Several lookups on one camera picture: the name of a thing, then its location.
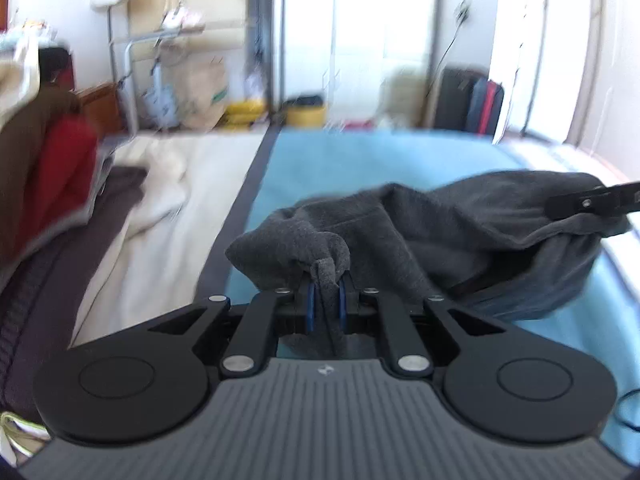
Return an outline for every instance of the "brown blanket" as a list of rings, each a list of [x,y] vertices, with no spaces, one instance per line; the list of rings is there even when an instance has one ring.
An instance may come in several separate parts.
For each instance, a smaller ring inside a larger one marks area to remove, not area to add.
[[[63,114],[79,112],[71,92],[44,85],[35,99],[0,130],[0,267],[14,247],[28,176],[40,155],[47,128]]]

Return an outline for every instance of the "wooden furniture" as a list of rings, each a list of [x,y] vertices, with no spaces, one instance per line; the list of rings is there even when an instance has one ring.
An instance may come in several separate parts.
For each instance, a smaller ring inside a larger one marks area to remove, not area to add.
[[[99,137],[123,132],[116,85],[105,83],[78,92],[82,113],[90,120]]]
[[[0,32],[9,26],[9,0],[0,0]]]

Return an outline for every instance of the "bed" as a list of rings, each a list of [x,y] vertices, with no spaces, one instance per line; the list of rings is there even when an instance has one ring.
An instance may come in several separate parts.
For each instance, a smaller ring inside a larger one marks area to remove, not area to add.
[[[607,185],[617,182],[614,173],[572,148],[530,142],[494,146],[452,132],[141,136],[116,154],[116,163],[141,162],[149,168],[145,199],[130,214],[85,293],[75,345],[194,298],[224,293],[234,303],[249,301],[256,289],[231,267],[226,247],[274,209],[309,196],[348,194],[386,182],[431,189],[518,168],[581,170]],[[640,306],[631,267],[638,240],[635,231],[608,240],[578,298],[545,319],[519,322],[602,361],[620,395],[640,383]],[[638,409],[628,403],[625,416],[633,420]],[[629,463],[640,462],[640,438],[632,430],[611,419],[602,439]]]

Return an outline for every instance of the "yellow container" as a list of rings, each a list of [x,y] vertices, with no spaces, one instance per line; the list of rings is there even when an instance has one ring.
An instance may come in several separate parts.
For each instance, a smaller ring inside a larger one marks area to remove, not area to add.
[[[322,128],[325,121],[326,106],[290,106],[287,108],[287,126]]]
[[[257,114],[229,114],[226,113],[222,116],[222,121],[226,124],[251,124],[255,123],[258,119],[260,119],[264,115],[264,112],[260,112]]]
[[[267,106],[260,99],[252,99],[248,101],[238,101],[229,103],[226,106],[227,114],[258,114],[261,115],[267,111]]]

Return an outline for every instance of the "white blanket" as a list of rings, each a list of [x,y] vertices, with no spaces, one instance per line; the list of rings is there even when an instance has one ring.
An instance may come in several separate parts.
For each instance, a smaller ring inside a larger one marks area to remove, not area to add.
[[[87,288],[73,345],[191,303],[263,136],[139,136],[116,152],[117,164],[148,169],[145,197]]]

